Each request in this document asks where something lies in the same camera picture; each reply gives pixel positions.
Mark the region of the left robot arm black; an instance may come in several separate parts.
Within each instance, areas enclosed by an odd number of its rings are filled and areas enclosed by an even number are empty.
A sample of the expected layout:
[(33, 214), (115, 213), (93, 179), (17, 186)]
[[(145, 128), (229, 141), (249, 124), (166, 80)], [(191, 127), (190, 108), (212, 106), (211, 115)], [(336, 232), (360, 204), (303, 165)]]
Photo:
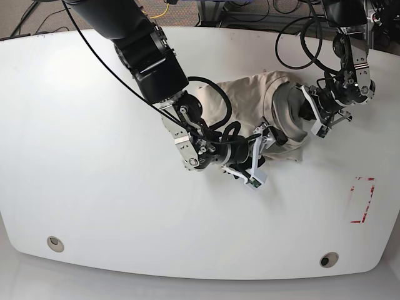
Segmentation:
[[(375, 92), (375, 83), (371, 80), (368, 64), (368, 44), (364, 38), (364, 28), (367, 24), (364, 6), (360, 1), (323, 1), (324, 17), (315, 14), (311, 8), (312, 18), (304, 24), (300, 34), (303, 51), (319, 69), (324, 71), (325, 87), (302, 86), (302, 92), (309, 103), (316, 120), (315, 134), (327, 131), (336, 123), (335, 115), (340, 115), (338, 121), (351, 120), (351, 115), (343, 111), (347, 106), (365, 104), (371, 100)], [(341, 68), (338, 71), (325, 66), (319, 59), (322, 42), (319, 42), (317, 53), (313, 54), (307, 47), (305, 34), (310, 25), (315, 24), (319, 33), (321, 23), (325, 21), (330, 28), (337, 29), (332, 42), (332, 49), (340, 59)]]

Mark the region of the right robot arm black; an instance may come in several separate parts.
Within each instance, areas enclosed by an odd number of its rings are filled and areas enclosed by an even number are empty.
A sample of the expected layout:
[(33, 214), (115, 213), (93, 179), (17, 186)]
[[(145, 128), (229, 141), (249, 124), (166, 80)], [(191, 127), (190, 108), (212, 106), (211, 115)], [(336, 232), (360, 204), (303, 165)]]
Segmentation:
[(212, 88), (222, 97), (226, 114), (218, 122), (207, 124), (201, 103), (186, 89), (194, 78), (185, 75), (162, 28), (136, 2), (64, 1), (63, 6), (68, 15), (78, 13), (113, 42), (119, 59), (138, 85), (138, 98), (161, 115), (187, 169), (201, 171), (218, 164), (252, 189), (266, 182), (261, 153), (281, 141), (282, 134), (263, 122), (249, 137), (240, 135), (240, 123), (231, 121), (231, 101), (217, 84)]

